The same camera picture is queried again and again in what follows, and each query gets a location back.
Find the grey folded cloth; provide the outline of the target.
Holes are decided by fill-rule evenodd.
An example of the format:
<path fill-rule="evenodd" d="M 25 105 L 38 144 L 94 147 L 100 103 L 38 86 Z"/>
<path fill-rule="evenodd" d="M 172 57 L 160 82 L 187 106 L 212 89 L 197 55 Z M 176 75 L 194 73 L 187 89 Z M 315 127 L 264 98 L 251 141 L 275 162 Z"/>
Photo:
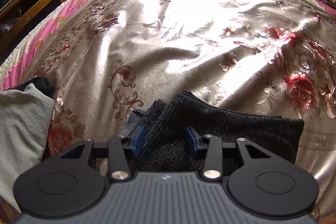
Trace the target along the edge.
<path fill-rule="evenodd" d="M 16 210 L 15 180 L 41 162 L 54 105 L 34 84 L 1 92 L 1 197 Z"/>

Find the floral satin bedspread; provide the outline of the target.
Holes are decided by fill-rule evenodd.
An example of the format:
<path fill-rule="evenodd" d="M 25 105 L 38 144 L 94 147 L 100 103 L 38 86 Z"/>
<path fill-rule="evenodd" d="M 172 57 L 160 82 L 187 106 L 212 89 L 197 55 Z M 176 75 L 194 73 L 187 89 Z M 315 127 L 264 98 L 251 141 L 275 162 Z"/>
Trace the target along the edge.
<path fill-rule="evenodd" d="M 335 217 L 335 9 L 320 0 L 68 0 L 1 65 L 1 90 L 55 87 L 44 153 L 120 134 L 134 110 L 191 92 L 224 110 L 304 121 L 295 162 Z"/>

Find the dark grey knit pants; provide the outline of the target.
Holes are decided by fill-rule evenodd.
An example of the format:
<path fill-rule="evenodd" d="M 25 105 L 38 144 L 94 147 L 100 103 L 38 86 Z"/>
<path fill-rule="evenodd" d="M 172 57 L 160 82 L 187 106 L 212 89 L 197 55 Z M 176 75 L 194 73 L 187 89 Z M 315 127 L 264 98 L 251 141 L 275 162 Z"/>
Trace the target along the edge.
<path fill-rule="evenodd" d="M 201 172 L 205 156 L 193 157 L 186 144 L 186 128 L 199 135 L 211 134 L 223 142 L 247 138 L 294 163 L 304 121 L 264 116 L 211 106 L 191 92 L 177 94 L 169 103 L 156 100 L 142 112 L 145 142 L 139 157 L 127 157 L 131 173 Z"/>

